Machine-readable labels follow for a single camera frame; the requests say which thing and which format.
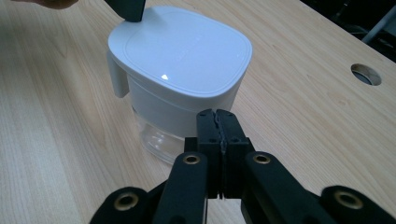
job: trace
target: desk surface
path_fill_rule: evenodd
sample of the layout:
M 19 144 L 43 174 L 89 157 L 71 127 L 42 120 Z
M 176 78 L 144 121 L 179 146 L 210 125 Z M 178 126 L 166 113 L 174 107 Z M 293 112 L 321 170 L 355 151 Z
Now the desk surface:
M 257 150 L 312 192 L 359 190 L 396 216 L 396 64 L 296 0 L 156 1 L 244 33 L 254 53 L 232 111 Z M 0 223 L 87 223 L 112 191 L 162 183 L 171 167 L 142 150 L 129 98 L 106 66 L 121 19 L 104 1 L 65 10 L 0 2 Z M 369 86 L 351 65 L 382 78 Z M 243 223 L 237 200 L 208 223 Z

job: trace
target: hand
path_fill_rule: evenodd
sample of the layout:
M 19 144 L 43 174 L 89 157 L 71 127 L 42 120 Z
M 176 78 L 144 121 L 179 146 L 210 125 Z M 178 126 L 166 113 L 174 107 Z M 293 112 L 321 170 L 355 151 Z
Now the hand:
M 54 9 L 63 9 L 71 7 L 78 0 L 11 0 L 14 2 L 32 2 L 39 4 L 43 7 L 49 7 Z

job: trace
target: brass insert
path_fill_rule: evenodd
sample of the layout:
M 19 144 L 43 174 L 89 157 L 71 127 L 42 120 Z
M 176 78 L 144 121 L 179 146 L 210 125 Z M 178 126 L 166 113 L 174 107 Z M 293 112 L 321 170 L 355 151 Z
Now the brass insert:
M 268 163 L 270 163 L 270 161 L 271 161 L 270 158 L 268 158 L 268 157 L 266 157 L 266 156 L 263 156 L 263 155 L 255 155 L 255 156 L 253 157 L 253 160 L 254 160 L 255 162 L 259 163 L 259 164 L 268 164 Z
M 119 211 L 129 210 L 137 205 L 139 202 L 139 197 L 132 193 L 126 192 L 120 194 L 120 196 L 114 202 L 114 207 Z
M 195 155 L 189 155 L 183 158 L 183 161 L 188 165 L 194 165 L 201 161 L 201 159 Z
M 337 190 L 334 193 L 335 200 L 339 202 L 341 205 L 352 208 L 352 209 L 361 209 L 363 208 L 363 202 L 361 199 L 356 197 L 354 194 L 351 194 L 346 191 Z

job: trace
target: black plastic bracket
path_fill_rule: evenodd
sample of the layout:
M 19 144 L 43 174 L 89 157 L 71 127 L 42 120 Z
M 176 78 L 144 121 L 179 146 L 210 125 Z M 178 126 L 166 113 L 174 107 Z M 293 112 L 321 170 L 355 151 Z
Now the black plastic bracket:
M 206 223 L 207 199 L 218 196 L 241 199 L 248 224 L 396 224 L 354 189 L 328 187 L 320 197 L 304 189 L 275 156 L 255 151 L 231 112 L 200 112 L 197 135 L 185 139 L 166 182 L 150 192 L 116 190 L 91 224 Z

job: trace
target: wooden desk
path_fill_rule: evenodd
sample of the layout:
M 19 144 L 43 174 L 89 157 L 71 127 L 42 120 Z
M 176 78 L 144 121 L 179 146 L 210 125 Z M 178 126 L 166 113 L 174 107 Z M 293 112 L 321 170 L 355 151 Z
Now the wooden desk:
M 305 188 L 359 190 L 396 216 L 396 64 L 297 0 L 148 0 L 242 31 L 251 64 L 232 111 L 258 150 Z M 104 1 L 57 11 L 0 2 L 0 223 L 87 223 L 112 191 L 146 190 L 171 167 L 142 150 L 129 99 L 114 96 Z M 351 73 L 373 68 L 379 86 Z M 208 223 L 243 223 L 237 200 Z

